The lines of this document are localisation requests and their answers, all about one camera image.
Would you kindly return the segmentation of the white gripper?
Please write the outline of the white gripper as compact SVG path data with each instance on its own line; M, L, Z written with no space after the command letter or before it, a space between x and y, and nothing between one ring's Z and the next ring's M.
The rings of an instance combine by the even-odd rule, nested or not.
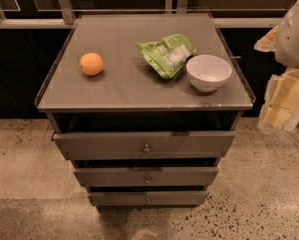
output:
M278 26L272 28L255 43L254 49L275 52L278 30ZM262 132L294 130L299 123L299 69L288 68L281 76L272 75L264 99L258 128Z

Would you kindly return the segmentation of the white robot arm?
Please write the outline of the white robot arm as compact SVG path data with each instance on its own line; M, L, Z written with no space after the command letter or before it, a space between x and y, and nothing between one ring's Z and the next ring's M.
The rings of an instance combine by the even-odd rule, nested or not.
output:
M272 75L267 84L258 128L266 134L292 131L299 123L299 0L254 49L273 52L275 60L286 67L281 76Z

